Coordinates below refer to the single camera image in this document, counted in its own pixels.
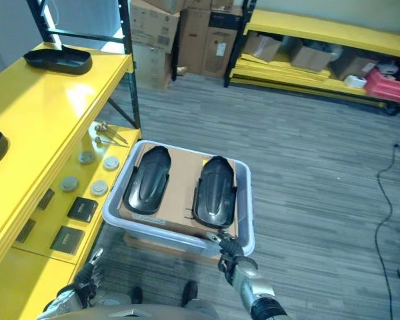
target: plastic bin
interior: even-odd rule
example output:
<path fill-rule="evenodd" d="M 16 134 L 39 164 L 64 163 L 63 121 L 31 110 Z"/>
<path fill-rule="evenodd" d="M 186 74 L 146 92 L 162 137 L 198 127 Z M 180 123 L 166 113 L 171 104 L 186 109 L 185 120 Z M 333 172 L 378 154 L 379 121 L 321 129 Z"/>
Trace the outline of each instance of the plastic bin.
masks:
<path fill-rule="evenodd" d="M 366 80 L 367 94 L 396 99 L 396 101 L 400 100 L 400 81 L 387 79 L 376 69 L 366 76 Z"/>
<path fill-rule="evenodd" d="M 172 145 L 157 143 L 154 141 L 142 140 L 138 142 L 126 160 L 117 180 L 103 207 L 103 218 L 110 225 L 123 228 L 127 232 L 139 239 L 145 239 L 178 248 L 180 250 L 196 253 L 202 257 L 214 257 L 219 254 L 219 247 L 209 240 L 196 238 L 182 233 L 160 229 L 150 225 L 126 220 L 120 217 L 117 210 L 119 202 L 125 192 L 126 186 L 132 174 L 133 166 L 138 154 L 141 152 L 145 143 L 153 143 L 164 147 L 176 148 L 188 152 L 209 155 L 189 149 L 178 148 Z M 251 191 L 251 171 L 249 167 L 241 161 L 234 160 L 237 172 L 237 220 L 239 228 L 239 241 L 246 256 L 250 255 L 255 248 L 255 238 L 253 235 L 253 210 L 252 210 L 252 191 Z"/>

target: white paper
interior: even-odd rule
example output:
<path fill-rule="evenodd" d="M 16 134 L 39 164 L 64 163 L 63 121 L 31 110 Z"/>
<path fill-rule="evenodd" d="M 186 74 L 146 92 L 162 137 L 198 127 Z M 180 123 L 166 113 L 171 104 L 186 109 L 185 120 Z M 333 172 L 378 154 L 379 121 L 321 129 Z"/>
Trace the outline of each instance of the white paper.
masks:
<path fill-rule="evenodd" d="M 372 70 L 374 67 L 376 66 L 376 64 L 369 62 L 368 64 L 366 64 L 364 66 L 364 68 L 362 68 L 362 72 L 369 72 L 370 70 Z"/>
<path fill-rule="evenodd" d="M 225 42 L 218 43 L 218 48 L 216 49 L 216 55 L 218 57 L 224 56 L 226 46 L 227 44 Z"/>
<path fill-rule="evenodd" d="M 146 215 L 140 215 L 138 213 L 132 213 L 132 219 L 145 221 L 145 222 L 149 222 L 149 223 L 154 223 L 156 225 L 165 225 L 166 224 L 165 220 L 150 218 Z"/>

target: wall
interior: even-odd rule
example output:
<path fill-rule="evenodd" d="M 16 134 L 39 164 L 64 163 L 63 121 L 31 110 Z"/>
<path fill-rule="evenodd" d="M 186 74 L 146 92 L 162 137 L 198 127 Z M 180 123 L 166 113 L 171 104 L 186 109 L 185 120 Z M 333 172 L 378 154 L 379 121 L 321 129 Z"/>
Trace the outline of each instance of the wall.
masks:
<path fill-rule="evenodd" d="M 0 71 L 40 42 L 26 2 L 0 0 Z"/>
<path fill-rule="evenodd" d="M 113 35 L 120 27 L 117 0 L 52 0 L 49 8 L 54 22 L 58 22 L 58 29 Z M 61 37 L 61 40 L 97 49 L 104 45 L 100 41 L 70 37 Z M 40 42 L 42 39 L 27 2 L 0 0 L 0 71 Z"/>
<path fill-rule="evenodd" d="M 256 8 L 400 33 L 400 0 L 257 0 Z"/>

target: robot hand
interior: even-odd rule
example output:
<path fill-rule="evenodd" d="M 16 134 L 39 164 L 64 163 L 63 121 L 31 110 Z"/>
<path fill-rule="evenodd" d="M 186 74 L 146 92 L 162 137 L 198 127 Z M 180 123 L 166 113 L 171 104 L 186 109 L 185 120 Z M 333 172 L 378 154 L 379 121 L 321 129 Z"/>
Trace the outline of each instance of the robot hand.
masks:
<path fill-rule="evenodd" d="M 238 239 L 222 230 L 217 235 L 208 232 L 207 237 L 220 246 L 218 269 L 240 295 L 252 320 L 290 320 L 271 284 L 260 276 L 256 262 L 244 256 Z"/>
<path fill-rule="evenodd" d="M 93 254 L 89 262 L 75 275 L 74 282 L 59 290 L 57 298 L 44 308 L 37 320 L 86 309 L 90 305 L 90 300 L 96 296 L 96 289 L 101 284 L 100 274 L 95 267 L 102 252 L 100 248 Z"/>

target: black tray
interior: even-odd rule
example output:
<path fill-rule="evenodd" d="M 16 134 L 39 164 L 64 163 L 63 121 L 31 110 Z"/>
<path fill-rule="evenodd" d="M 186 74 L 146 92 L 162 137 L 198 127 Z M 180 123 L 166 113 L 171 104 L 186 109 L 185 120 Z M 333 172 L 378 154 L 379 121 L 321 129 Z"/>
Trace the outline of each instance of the black tray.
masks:
<path fill-rule="evenodd" d="M 89 52 L 62 46 L 62 50 L 40 49 L 24 54 L 26 62 L 36 68 L 82 75 L 92 68 Z"/>

